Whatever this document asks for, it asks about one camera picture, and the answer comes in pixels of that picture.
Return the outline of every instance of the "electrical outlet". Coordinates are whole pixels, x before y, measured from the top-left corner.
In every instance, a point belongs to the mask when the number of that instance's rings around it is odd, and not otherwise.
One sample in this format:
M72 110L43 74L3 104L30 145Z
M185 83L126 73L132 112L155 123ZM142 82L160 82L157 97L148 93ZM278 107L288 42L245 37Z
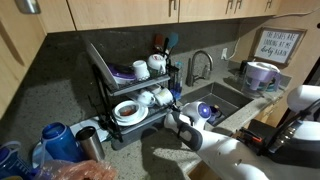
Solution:
M221 59L223 59L223 60L228 60L228 59L227 59L227 51L228 51L228 48L224 48L224 49L222 50Z

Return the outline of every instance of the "plastic bag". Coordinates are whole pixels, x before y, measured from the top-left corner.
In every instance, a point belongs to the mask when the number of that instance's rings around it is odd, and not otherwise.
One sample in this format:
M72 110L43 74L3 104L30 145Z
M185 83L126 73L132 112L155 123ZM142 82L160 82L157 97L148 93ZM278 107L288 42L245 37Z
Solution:
M115 179L117 171L105 161L93 160L72 163L62 160L46 161L35 180L83 180L83 179Z

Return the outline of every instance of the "white mug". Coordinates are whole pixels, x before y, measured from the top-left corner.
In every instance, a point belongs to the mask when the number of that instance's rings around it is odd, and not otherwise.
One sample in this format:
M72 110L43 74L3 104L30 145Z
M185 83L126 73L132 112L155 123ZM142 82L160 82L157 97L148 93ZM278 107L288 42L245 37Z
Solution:
M164 106L173 101L173 96L169 89L163 88L158 94L154 96L159 106Z
M152 94L158 94L161 91L161 86L158 84L154 84L151 86L148 86L147 89L152 92Z
M159 54L153 54L148 58L148 66L155 75L166 73L166 60Z
M150 77L150 73L148 71L147 63L143 60L135 61L133 64L134 74L138 81L146 80Z
M153 106L156 102L154 95L150 91L143 91L137 98L141 104L146 106Z

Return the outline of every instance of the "thermos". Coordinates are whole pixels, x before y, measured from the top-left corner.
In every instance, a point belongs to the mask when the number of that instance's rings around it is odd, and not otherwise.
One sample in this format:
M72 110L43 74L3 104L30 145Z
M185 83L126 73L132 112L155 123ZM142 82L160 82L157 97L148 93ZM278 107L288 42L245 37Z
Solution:
M80 162L87 159L70 127L62 123L55 122L47 125L42 130L41 142L53 159L71 162Z
M20 158L20 147L21 143L18 141L10 141L0 146L0 179L31 179L31 166Z

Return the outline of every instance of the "backsplash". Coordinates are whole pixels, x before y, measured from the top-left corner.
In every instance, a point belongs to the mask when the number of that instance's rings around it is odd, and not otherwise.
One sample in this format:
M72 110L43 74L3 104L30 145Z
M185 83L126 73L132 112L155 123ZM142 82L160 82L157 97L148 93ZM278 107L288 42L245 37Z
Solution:
M220 59L222 49L228 48L227 57L232 55L238 28L239 20L227 20L48 34L0 121L0 143L22 142L21 154L27 159L45 125L57 121L72 125L96 116L89 97L98 107L101 104L82 36L107 62L131 65L153 54L155 34L166 37L176 32L179 42L172 60L184 63L185 79L188 59L200 49L212 56L214 69L227 66L228 61ZM204 67L203 57L197 57L196 73Z

